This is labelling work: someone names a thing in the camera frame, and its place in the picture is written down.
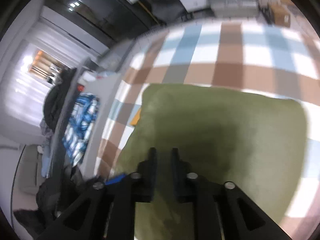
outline black cable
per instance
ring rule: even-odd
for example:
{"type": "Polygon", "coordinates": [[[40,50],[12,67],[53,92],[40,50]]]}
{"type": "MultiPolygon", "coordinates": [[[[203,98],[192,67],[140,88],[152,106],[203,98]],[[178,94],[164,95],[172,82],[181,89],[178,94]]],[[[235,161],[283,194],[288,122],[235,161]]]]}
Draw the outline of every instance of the black cable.
{"type": "Polygon", "coordinates": [[[16,180],[16,175],[17,175],[17,171],[18,171],[18,167],[19,167],[19,164],[20,164],[20,160],[21,160],[21,157],[22,157],[22,154],[24,152],[24,149],[26,148],[26,145],[23,147],[22,151],[21,151],[21,155],[19,157],[19,160],[18,160],[18,164],[17,164],[17,167],[16,167],[16,171],[14,172],[14,176],[13,176],[13,182],[12,182],[12,188],[11,188],[11,197],[10,197],[10,217],[11,217],[11,227],[12,229],[14,230],[13,228],[13,217],[12,217],[12,196],[13,196],[13,187],[14,187],[14,182],[16,180]]]}

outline metal bolt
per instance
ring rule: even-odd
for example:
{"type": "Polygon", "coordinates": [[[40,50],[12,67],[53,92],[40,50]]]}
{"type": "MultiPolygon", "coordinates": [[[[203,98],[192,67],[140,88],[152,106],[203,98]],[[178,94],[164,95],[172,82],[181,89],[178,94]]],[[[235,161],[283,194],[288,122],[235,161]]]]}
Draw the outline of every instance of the metal bolt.
{"type": "Polygon", "coordinates": [[[102,182],[96,182],[95,184],[93,184],[93,188],[94,189],[102,189],[104,187],[102,182]]]}
{"type": "Polygon", "coordinates": [[[141,178],[141,174],[138,173],[138,172],[131,173],[131,178],[140,179],[141,178]]]}
{"type": "Polygon", "coordinates": [[[236,187],[236,185],[233,182],[228,181],[224,184],[224,187],[227,189],[234,189],[236,187]]]}
{"type": "Polygon", "coordinates": [[[194,172],[190,172],[187,174],[187,178],[188,179],[196,179],[196,178],[198,178],[198,174],[196,174],[194,172]]]}

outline green towel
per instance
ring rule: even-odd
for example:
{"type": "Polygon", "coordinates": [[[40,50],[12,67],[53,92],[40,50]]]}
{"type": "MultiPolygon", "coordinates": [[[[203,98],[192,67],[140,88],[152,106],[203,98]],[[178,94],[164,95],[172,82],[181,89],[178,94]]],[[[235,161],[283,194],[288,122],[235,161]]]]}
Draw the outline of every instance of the green towel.
{"type": "Polygon", "coordinates": [[[234,181],[275,222],[283,217],[300,178],[306,118],[294,100],[223,88],[153,84],[141,117],[122,150],[116,174],[133,172],[156,147],[158,171],[152,203],[137,203],[138,240],[193,239],[192,205],[173,196],[170,153],[208,180],[234,181]]]}

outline bright light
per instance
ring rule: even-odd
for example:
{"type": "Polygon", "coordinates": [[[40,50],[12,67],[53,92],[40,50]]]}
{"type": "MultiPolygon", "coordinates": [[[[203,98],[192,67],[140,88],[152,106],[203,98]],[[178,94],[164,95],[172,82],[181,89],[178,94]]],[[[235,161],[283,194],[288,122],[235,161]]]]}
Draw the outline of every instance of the bright light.
{"type": "Polygon", "coordinates": [[[24,64],[31,64],[31,63],[33,62],[33,57],[31,57],[31,56],[25,56],[25,57],[23,58],[22,62],[23,62],[24,64]]]}

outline green cloth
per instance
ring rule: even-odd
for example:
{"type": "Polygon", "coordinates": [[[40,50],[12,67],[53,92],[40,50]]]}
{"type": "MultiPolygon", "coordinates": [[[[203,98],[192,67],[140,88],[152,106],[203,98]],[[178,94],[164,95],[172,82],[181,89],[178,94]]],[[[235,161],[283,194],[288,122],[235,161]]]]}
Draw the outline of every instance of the green cloth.
{"type": "Polygon", "coordinates": [[[175,201],[171,150],[208,180],[234,181],[280,222],[300,178],[306,118],[294,100],[223,88],[153,84],[143,93],[141,117],[122,150],[116,174],[136,170],[156,147],[152,203],[137,203],[138,240],[193,239],[192,206],[175,201]]]}

